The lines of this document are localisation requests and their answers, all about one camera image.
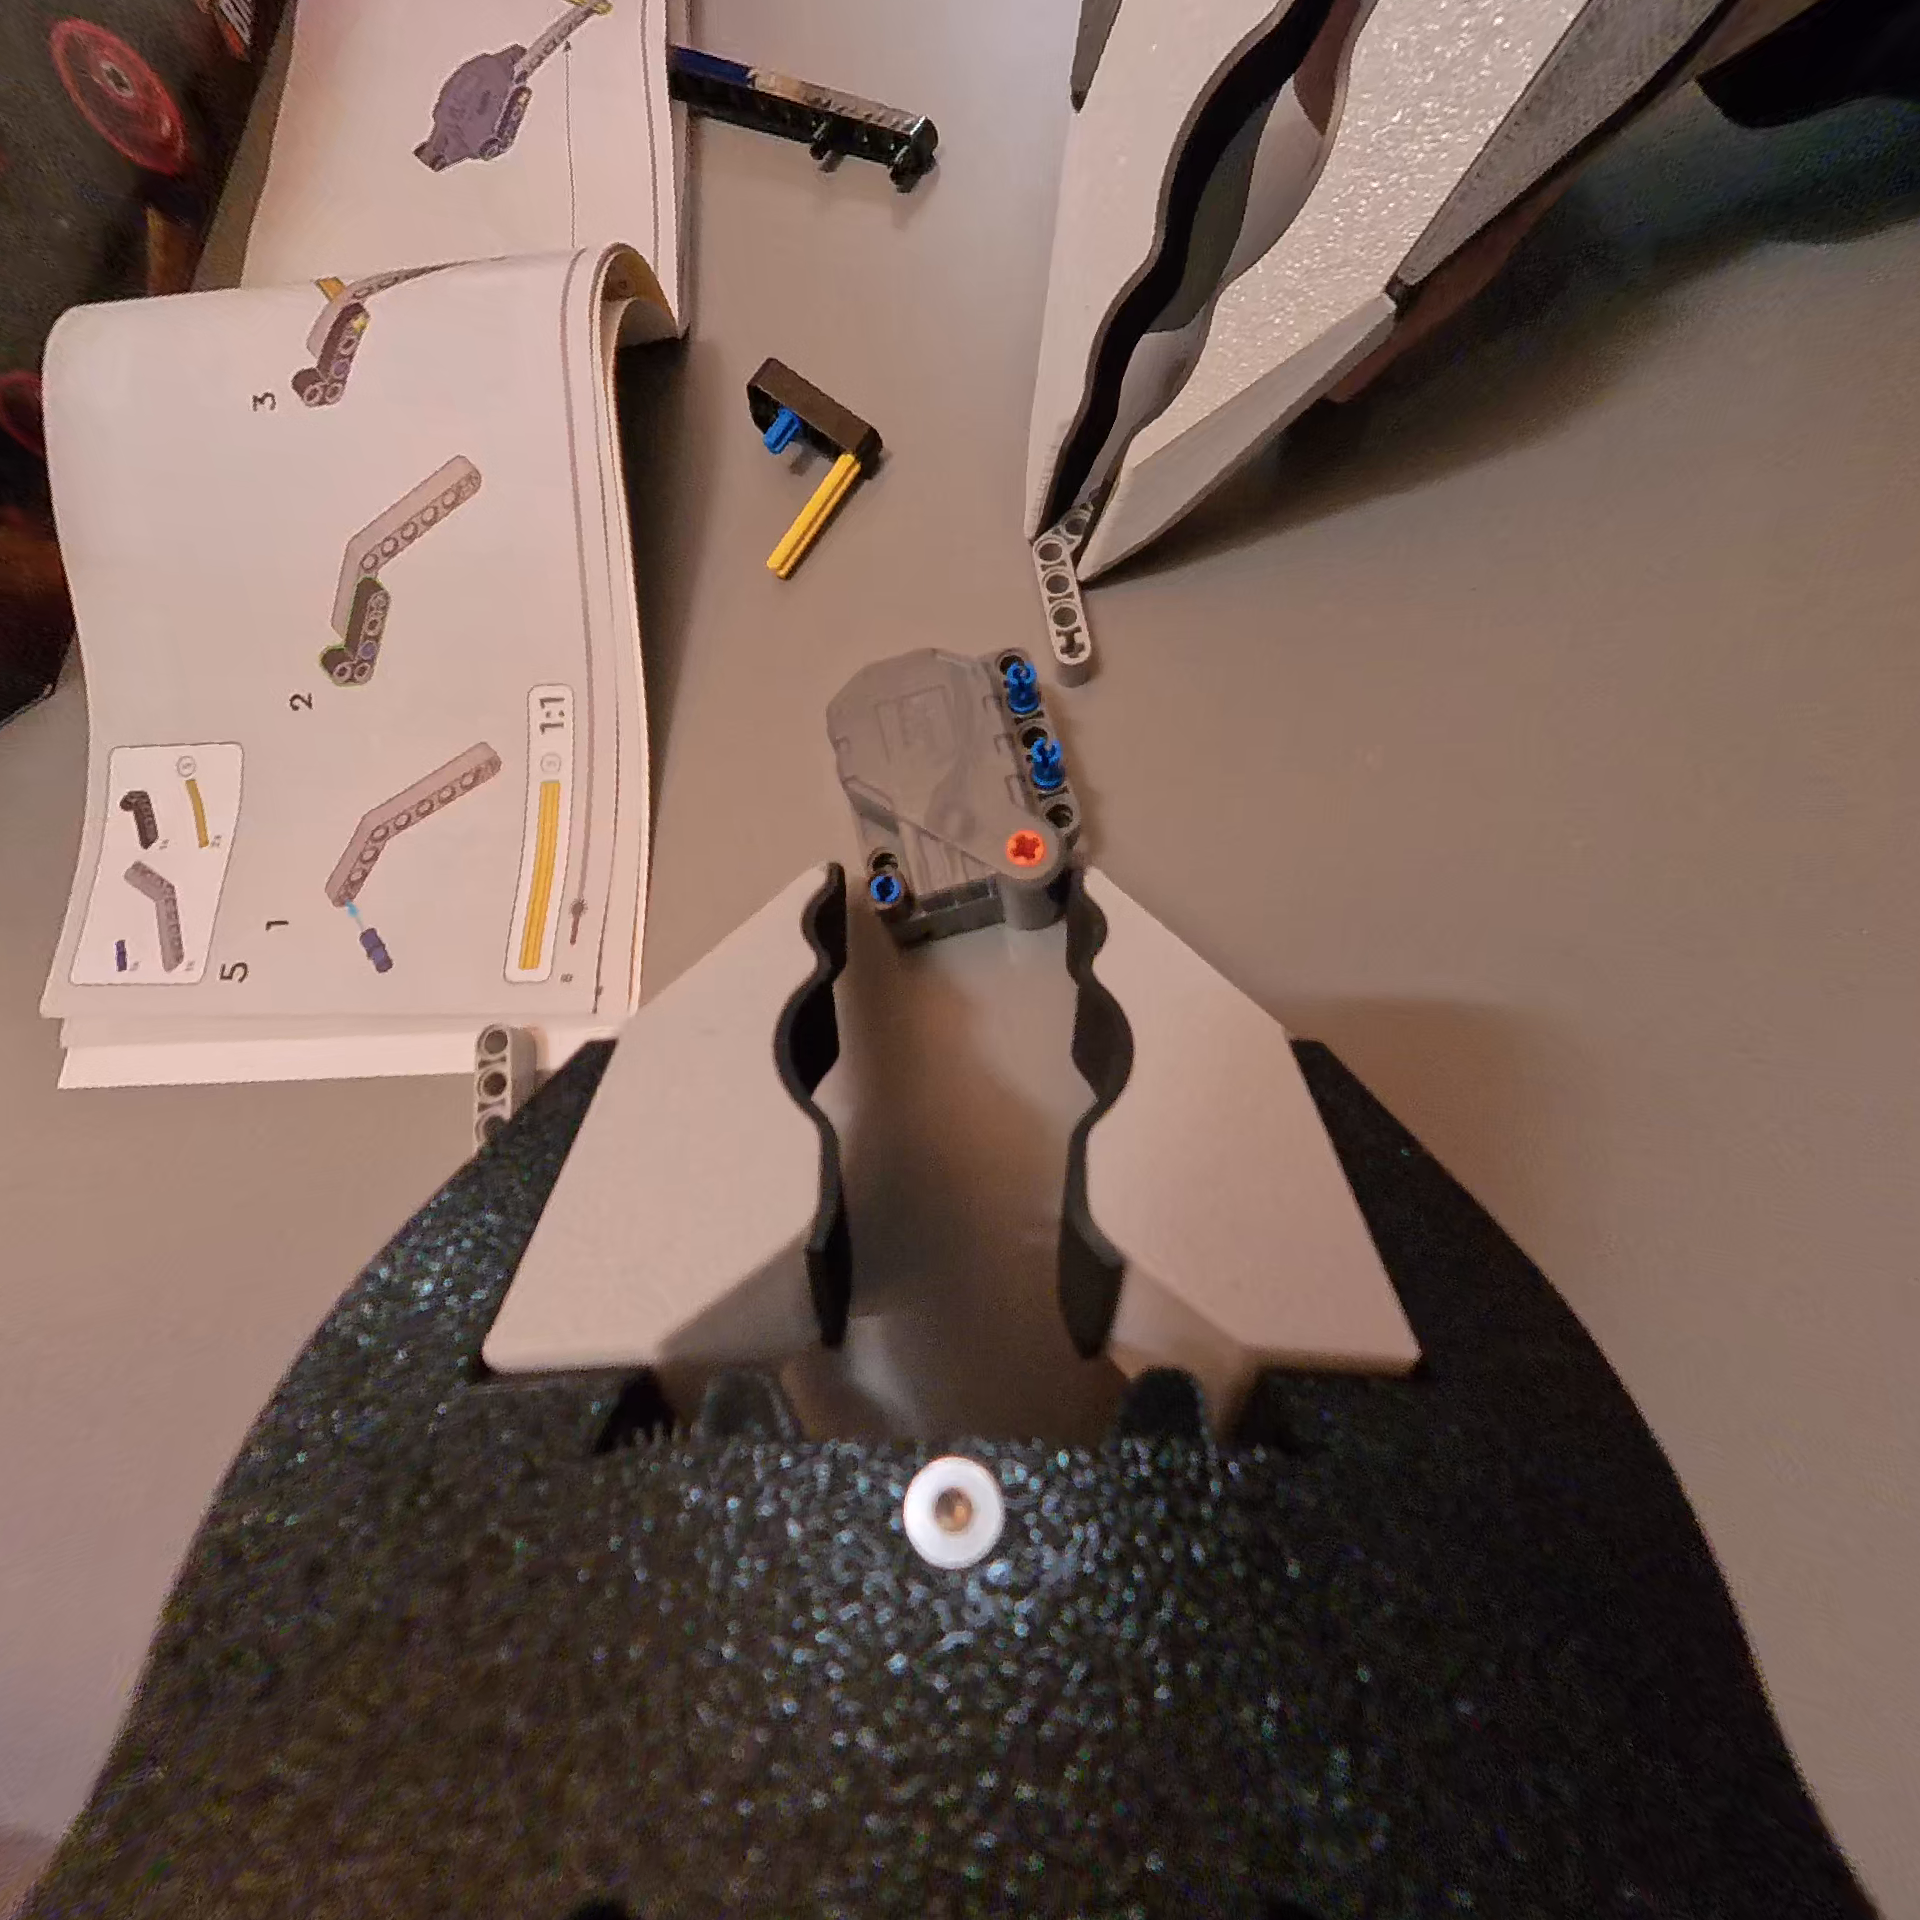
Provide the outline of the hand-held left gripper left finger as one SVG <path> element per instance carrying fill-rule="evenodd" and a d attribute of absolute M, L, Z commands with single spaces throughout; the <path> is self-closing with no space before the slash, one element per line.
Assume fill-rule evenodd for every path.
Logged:
<path fill-rule="evenodd" d="M 622 1032 L 493 1329 L 490 1372 L 718 1367 L 846 1338 L 837 1126 L 846 869 L 824 862 Z"/>

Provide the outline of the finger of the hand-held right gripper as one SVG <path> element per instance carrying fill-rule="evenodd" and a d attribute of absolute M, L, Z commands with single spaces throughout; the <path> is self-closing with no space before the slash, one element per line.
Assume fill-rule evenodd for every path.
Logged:
<path fill-rule="evenodd" d="M 1166 534 L 1351 379 L 1431 274 L 1620 114 L 1757 34 L 1757 2 L 1376 2 L 1303 209 L 1219 298 L 1189 381 L 1119 456 L 1085 574 Z"/>
<path fill-rule="evenodd" d="M 1331 2 L 1091 2 L 1075 50 L 1026 532 L 1097 503 L 1199 366 L 1226 291 L 1306 206 Z"/>

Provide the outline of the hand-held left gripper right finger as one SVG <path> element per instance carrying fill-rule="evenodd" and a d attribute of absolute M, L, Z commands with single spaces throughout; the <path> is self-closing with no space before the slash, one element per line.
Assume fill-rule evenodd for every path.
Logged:
<path fill-rule="evenodd" d="M 1063 1318 L 1128 1379 L 1173 1367 L 1211 1426 L 1269 1372 L 1407 1379 L 1421 1343 L 1287 1025 L 1097 869 L 1068 887 Z"/>

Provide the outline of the long black toy beam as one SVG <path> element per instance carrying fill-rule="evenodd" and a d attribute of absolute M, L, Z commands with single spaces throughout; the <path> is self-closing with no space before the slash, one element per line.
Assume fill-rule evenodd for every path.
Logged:
<path fill-rule="evenodd" d="M 937 164 L 942 129 L 929 114 L 681 43 L 668 45 L 668 74 L 671 93 L 690 109 L 798 139 L 828 170 L 849 156 L 870 161 L 885 167 L 897 192 L 910 192 Z"/>

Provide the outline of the dark grey toy motor block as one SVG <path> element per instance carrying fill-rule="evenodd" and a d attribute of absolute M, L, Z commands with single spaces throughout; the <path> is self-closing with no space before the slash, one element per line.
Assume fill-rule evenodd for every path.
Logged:
<path fill-rule="evenodd" d="M 897 948 L 1066 918 L 1085 816 L 1031 657 L 874 660 L 833 696 L 828 727 L 863 887 Z"/>

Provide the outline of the person's right hand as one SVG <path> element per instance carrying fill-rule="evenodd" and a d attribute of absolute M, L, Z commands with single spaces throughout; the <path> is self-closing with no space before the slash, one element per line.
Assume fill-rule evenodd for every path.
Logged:
<path fill-rule="evenodd" d="M 1585 2 L 1537 74 L 1405 255 L 1383 346 L 1326 390 L 1355 398 L 1405 349 L 1472 301 L 1575 174 L 1670 90 L 1700 82 L 1808 2 Z"/>

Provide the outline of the short black toy beam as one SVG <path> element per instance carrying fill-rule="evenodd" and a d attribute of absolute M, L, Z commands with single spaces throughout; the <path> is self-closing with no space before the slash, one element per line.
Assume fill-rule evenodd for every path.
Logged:
<path fill-rule="evenodd" d="M 747 374 L 747 411 L 769 452 L 806 448 L 829 463 L 842 456 L 863 470 L 878 463 L 878 428 L 775 355 Z"/>

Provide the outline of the yellow toy axle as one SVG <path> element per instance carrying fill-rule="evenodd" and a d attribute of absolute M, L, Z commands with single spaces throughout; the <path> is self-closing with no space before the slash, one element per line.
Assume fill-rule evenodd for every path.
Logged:
<path fill-rule="evenodd" d="M 800 569 L 800 560 L 819 541 L 819 534 L 828 532 L 833 514 L 842 509 L 846 497 L 860 485 L 860 481 L 863 481 L 860 452 L 842 450 L 833 459 L 833 465 L 828 470 L 828 476 L 819 481 L 819 485 L 810 492 L 800 514 L 793 514 L 793 522 L 786 526 L 786 532 L 782 534 L 782 541 L 769 554 L 769 571 L 775 576 L 786 581 Z"/>

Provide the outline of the white instruction booklet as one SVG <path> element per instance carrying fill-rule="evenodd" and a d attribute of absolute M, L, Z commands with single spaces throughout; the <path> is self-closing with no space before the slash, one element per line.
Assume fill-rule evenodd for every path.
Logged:
<path fill-rule="evenodd" d="M 539 1069 L 636 1009 L 616 353 L 687 330 L 687 2 L 294 2 L 241 276 L 71 306 L 59 1086 Z"/>

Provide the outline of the dark toy set box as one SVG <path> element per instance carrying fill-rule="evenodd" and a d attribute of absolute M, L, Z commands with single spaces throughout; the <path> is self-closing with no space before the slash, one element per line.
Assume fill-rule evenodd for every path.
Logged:
<path fill-rule="evenodd" d="M 194 287 L 287 2 L 2 2 L 2 717 L 71 643 L 43 349 Z"/>

